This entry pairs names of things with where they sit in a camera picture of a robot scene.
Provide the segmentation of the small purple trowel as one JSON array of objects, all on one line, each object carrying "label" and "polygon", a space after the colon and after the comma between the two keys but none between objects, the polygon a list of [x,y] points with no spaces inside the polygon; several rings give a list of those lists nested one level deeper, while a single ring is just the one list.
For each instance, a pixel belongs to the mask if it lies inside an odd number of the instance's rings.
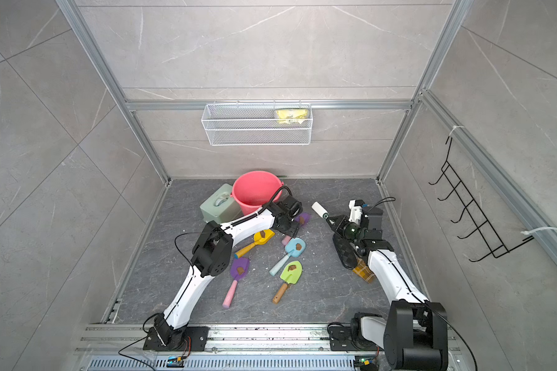
[{"label": "small purple trowel", "polygon": [[[310,218],[311,216],[309,215],[309,213],[301,213],[300,215],[297,216],[296,221],[299,224],[299,230],[301,230],[304,226],[306,226],[306,224],[308,224]],[[286,246],[289,243],[289,241],[291,241],[291,239],[292,239],[291,236],[285,236],[282,240],[283,246]]]}]

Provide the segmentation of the white cleaning brush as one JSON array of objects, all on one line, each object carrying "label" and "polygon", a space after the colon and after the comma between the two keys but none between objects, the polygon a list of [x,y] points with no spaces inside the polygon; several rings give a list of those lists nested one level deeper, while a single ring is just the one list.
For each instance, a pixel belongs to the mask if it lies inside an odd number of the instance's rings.
[{"label": "white cleaning brush", "polygon": [[312,205],[312,210],[318,215],[320,216],[322,219],[324,219],[329,226],[334,229],[335,228],[335,219],[333,216],[331,216],[328,211],[322,206],[320,205],[318,202],[315,202]]}]

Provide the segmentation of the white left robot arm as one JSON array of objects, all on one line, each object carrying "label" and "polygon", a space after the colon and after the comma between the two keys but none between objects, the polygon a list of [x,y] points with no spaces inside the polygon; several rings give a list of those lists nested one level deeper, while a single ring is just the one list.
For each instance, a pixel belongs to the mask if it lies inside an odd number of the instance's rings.
[{"label": "white left robot arm", "polygon": [[299,231],[296,217],[302,211],[302,204],[292,196],[291,189],[281,185],[254,212],[223,224],[207,223],[193,247],[184,283],[170,305],[154,315],[143,349],[173,352],[189,346],[187,328],[196,303],[212,280],[227,269],[235,245],[264,230],[295,237]]}]

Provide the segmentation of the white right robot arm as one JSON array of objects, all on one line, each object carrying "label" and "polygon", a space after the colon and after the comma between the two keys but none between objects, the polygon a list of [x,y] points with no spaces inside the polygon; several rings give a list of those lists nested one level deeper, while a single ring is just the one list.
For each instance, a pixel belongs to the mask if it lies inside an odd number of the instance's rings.
[{"label": "white right robot arm", "polygon": [[358,312],[349,326],[330,325],[336,347],[382,350],[392,369],[447,369],[445,309],[412,283],[393,247],[383,239],[382,210],[361,200],[352,200],[349,208],[349,216],[332,216],[320,204],[313,204],[334,232],[334,247],[343,266],[353,268],[363,262],[382,286],[390,309],[387,317]]}]

